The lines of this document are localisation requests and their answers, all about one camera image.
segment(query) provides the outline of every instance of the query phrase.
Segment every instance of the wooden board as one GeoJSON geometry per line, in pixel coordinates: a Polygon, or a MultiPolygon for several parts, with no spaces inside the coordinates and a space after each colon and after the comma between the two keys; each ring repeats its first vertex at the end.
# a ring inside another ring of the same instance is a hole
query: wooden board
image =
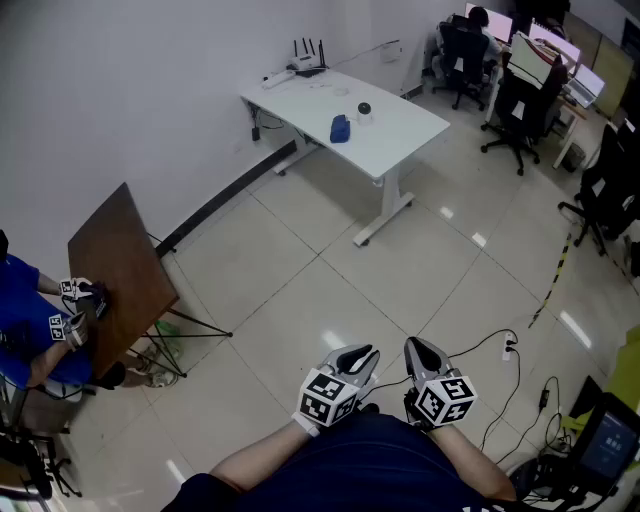
{"type": "Polygon", "coordinates": [[[101,281],[111,295],[111,307],[100,320],[88,304],[93,371],[102,377],[178,300],[123,183],[69,241],[73,277],[101,281]]]}

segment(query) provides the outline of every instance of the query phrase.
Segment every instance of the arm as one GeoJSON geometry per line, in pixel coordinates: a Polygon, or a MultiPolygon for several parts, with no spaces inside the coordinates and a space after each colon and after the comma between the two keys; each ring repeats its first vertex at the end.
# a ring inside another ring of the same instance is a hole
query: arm
{"type": "Polygon", "coordinates": [[[269,478],[311,436],[291,421],[264,439],[230,455],[211,470],[211,475],[238,492],[247,492],[269,478]]]}
{"type": "Polygon", "coordinates": [[[515,501],[516,492],[504,472],[457,428],[445,426],[429,433],[462,481],[485,498],[515,501]]]}
{"type": "Polygon", "coordinates": [[[38,277],[38,291],[48,295],[60,295],[60,285],[50,277],[40,273],[38,277]]]}
{"type": "Polygon", "coordinates": [[[69,343],[58,341],[31,361],[31,376],[27,387],[33,388],[42,384],[67,352],[71,350],[69,343]]]}

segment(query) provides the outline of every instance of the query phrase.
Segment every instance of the office chair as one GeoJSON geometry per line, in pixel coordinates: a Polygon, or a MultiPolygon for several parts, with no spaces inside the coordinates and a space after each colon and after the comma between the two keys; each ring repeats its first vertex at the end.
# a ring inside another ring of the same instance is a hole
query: office chair
{"type": "Polygon", "coordinates": [[[458,109],[463,95],[475,101],[480,111],[484,110],[484,103],[479,96],[483,86],[484,53],[489,46],[489,39],[479,29],[475,30],[460,20],[456,23],[440,23],[439,28],[444,43],[441,67],[447,85],[434,87],[431,92],[457,91],[458,99],[451,107],[454,110],[458,109]],[[459,60],[462,60],[462,69],[458,65],[459,60]]]}
{"type": "Polygon", "coordinates": [[[605,126],[598,161],[584,171],[580,192],[574,197],[582,208],[566,202],[558,205],[559,210],[567,208],[584,219],[580,236],[573,244],[579,247],[591,228],[600,256],[607,253],[603,238],[615,240],[640,214],[640,197],[630,201],[640,189],[635,173],[637,138],[628,132],[625,125],[617,132],[611,125],[605,126]]]}
{"type": "Polygon", "coordinates": [[[540,163],[540,155],[532,146],[546,131],[547,112],[562,90],[566,68],[558,66],[552,70],[541,89],[514,75],[506,64],[504,68],[502,86],[496,99],[496,112],[501,126],[484,124],[481,127],[482,131],[491,128],[500,138],[481,146],[480,150],[486,153],[489,148],[509,146],[518,160],[518,176],[522,176],[522,151],[533,155],[535,164],[540,163]]]}

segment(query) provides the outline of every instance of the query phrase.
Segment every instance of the screen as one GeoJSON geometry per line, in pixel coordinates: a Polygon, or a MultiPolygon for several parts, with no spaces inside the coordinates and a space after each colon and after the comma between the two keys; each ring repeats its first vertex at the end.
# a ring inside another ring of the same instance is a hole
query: screen
{"type": "MultiPolygon", "coordinates": [[[[464,15],[468,18],[469,11],[475,7],[475,4],[467,3],[464,15]]],[[[489,26],[487,29],[489,33],[496,39],[500,39],[503,43],[509,42],[509,36],[511,35],[511,24],[513,20],[508,16],[503,16],[497,12],[485,9],[489,15],[489,26]]]]}
{"type": "Polygon", "coordinates": [[[603,475],[615,478],[631,452],[638,450],[638,437],[627,425],[606,413],[596,429],[580,464],[603,475]]]}
{"type": "MultiPolygon", "coordinates": [[[[531,39],[546,39],[554,46],[560,48],[563,52],[569,55],[573,60],[578,62],[580,58],[580,49],[573,46],[571,43],[565,41],[560,36],[555,35],[552,32],[549,32],[546,28],[542,28],[540,25],[536,25],[535,20],[531,24],[531,30],[529,31],[529,37],[531,39]]],[[[567,63],[567,59],[562,57],[562,62],[567,63]]],[[[575,71],[575,66],[569,70],[569,73],[573,73],[575,71]]]]}
{"type": "Polygon", "coordinates": [[[604,88],[604,81],[584,64],[578,68],[576,80],[589,89],[594,96],[598,96],[604,88]]]}

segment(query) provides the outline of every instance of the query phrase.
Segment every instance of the dark blue shirt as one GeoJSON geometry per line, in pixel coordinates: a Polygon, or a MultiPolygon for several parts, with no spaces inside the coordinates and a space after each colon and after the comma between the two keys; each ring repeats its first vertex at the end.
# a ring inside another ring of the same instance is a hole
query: dark blue shirt
{"type": "Polygon", "coordinates": [[[208,474],[187,480],[164,512],[191,510],[496,510],[438,446],[406,423],[356,413],[325,429],[246,494],[208,474]]]}
{"type": "MultiPolygon", "coordinates": [[[[38,269],[15,256],[0,262],[0,331],[9,342],[0,344],[0,373],[25,389],[31,376],[31,361],[55,342],[49,331],[49,317],[68,315],[38,293],[38,269]]],[[[81,385],[91,377],[91,363],[85,350],[69,352],[49,378],[63,384],[81,385]]]]}

